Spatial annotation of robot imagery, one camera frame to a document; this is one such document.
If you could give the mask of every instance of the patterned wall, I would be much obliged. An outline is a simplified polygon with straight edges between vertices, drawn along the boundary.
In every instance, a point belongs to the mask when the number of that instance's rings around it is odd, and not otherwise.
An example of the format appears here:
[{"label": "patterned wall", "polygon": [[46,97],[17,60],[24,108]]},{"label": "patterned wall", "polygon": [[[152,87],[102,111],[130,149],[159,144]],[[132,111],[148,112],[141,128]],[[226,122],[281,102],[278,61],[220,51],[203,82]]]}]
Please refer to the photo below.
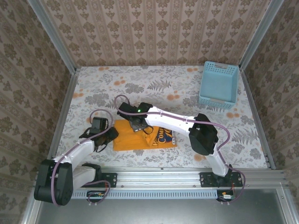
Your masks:
[{"label": "patterned wall", "polygon": [[239,61],[270,0],[42,0],[77,66]]},{"label": "patterned wall", "polygon": [[70,74],[25,0],[0,0],[0,223],[18,223]]},{"label": "patterned wall", "polygon": [[285,0],[246,68],[277,168],[299,205],[299,1]]}]

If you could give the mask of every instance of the orange cloth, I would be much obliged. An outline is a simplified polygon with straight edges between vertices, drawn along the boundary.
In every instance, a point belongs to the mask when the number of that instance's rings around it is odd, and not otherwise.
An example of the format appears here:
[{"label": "orange cloth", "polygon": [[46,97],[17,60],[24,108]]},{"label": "orange cloth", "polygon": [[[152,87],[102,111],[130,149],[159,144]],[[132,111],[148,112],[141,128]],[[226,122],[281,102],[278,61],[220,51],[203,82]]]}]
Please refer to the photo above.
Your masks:
[{"label": "orange cloth", "polygon": [[[118,132],[118,137],[113,140],[114,151],[170,148],[177,146],[172,131],[164,128],[155,126],[151,134],[146,134],[142,130],[134,132],[127,120],[116,120],[114,127]],[[145,131],[150,133],[152,128],[148,127]]]}]

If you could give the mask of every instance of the floral wallpaper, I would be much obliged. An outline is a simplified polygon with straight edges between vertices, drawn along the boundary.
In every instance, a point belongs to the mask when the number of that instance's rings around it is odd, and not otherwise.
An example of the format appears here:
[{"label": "floral wallpaper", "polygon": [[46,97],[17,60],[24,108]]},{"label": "floral wallpaper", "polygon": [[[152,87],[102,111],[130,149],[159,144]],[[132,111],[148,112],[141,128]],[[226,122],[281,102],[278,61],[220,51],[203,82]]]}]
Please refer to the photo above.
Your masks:
[{"label": "floral wallpaper", "polygon": [[299,2],[285,0],[246,68],[277,168],[299,208]]},{"label": "floral wallpaper", "polygon": [[270,0],[42,0],[77,66],[239,64]]},{"label": "floral wallpaper", "polygon": [[[231,133],[230,142],[221,149],[227,163],[236,168],[267,168],[241,77],[236,105],[224,110],[199,104],[202,73],[203,66],[82,67],[57,153],[65,153],[90,127],[89,115],[94,109],[106,109],[114,119],[122,119],[116,114],[113,100],[124,94],[135,106],[146,102],[177,114],[206,114]],[[109,118],[103,112],[96,112],[95,116]],[[107,167],[210,167],[204,156],[192,150],[189,138],[174,135],[177,147],[114,151],[111,142],[104,151],[92,153],[82,163]],[[218,137],[220,144],[227,136],[219,129]]]},{"label": "floral wallpaper", "polygon": [[19,223],[70,74],[25,0],[0,0],[0,223]]}]

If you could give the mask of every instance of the white patterned floor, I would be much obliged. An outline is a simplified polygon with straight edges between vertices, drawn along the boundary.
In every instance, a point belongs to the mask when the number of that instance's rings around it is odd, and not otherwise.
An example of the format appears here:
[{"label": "white patterned floor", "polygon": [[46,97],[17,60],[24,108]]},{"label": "white patterned floor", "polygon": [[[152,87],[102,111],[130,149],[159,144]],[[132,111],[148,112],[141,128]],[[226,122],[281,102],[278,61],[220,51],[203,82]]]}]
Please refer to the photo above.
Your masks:
[{"label": "white patterned floor", "polygon": [[[230,142],[222,148],[227,163],[236,168],[266,168],[265,157],[241,76],[238,101],[230,110],[199,105],[203,66],[83,67],[80,71],[64,126],[58,154],[66,152],[90,127],[89,114],[97,108],[116,115],[113,99],[125,94],[130,102],[151,103],[163,110],[196,116],[199,112],[215,123],[226,126]],[[104,113],[97,116],[107,117]],[[101,153],[93,153],[84,162],[111,167],[210,167],[204,156],[196,154],[189,140],[175,133],[178,146],[171,149],[113,151],[110,143]],[[218,129],[219,143],[226,133]]]}]

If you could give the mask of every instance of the blue basket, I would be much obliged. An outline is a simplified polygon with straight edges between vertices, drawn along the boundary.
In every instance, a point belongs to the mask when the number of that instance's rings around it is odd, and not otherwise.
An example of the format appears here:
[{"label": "blue basket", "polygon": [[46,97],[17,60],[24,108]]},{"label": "blue basket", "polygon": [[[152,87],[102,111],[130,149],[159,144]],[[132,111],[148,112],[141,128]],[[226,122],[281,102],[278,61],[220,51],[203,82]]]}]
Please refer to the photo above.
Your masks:
[{"label": "blue basket", "polygon": [[237,101],[239,67],[205,62],[199,103],[223,109],[232,108]]}]

